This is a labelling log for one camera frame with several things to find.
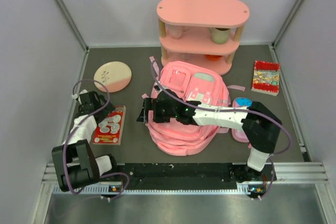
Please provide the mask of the red and white book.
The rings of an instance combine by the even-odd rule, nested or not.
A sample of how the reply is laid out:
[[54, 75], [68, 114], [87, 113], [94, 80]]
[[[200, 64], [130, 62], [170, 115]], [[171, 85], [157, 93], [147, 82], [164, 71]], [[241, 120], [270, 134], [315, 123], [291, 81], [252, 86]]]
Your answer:
[[124, 105], [116, 108], [98, 124], [92, 142], [96, 145], [120, 145], [126, 107]]

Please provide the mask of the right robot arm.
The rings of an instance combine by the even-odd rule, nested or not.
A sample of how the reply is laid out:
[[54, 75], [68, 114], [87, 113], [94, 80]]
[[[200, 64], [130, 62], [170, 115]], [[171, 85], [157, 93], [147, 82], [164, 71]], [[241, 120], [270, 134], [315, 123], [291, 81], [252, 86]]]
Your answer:
[[260, 102], [235, 108], [215, 106], [197, 100], [183, 101], [171, 90], [161, 91], [156, 98], [144, 98], [137, 122], [147, 123], [150, 111], [155, 123], [176, 119], [184, 125], [214, 125], [244, 131], [251, 149], [246, 165], [231, 172], [237, 182], [256, 180], [264, 174], [282, 126], [282, 122]]

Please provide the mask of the red comic book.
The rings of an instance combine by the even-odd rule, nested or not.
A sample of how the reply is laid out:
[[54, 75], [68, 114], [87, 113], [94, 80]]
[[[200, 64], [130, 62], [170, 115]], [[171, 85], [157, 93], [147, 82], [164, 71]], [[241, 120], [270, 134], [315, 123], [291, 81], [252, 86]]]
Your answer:
[[280, 85], [280, 64], [256, 60], [251, 90], [277, 96]]

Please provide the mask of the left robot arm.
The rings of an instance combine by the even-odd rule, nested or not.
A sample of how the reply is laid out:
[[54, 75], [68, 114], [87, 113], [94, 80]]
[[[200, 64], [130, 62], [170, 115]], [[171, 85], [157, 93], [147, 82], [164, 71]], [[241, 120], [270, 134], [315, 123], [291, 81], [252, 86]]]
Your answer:
[[78, 112], [65, 143], [52, 149], [52, 160], [57, 181], [63, 192], [84, 188], [100, 181], [101, 176], [114, 180], [119, 174], [111, 154], [95, 157], [89, 142], [99, 123], [107, 118], [114, 106], [95, 91], [82, 90], [73, 98], [78, 101]]

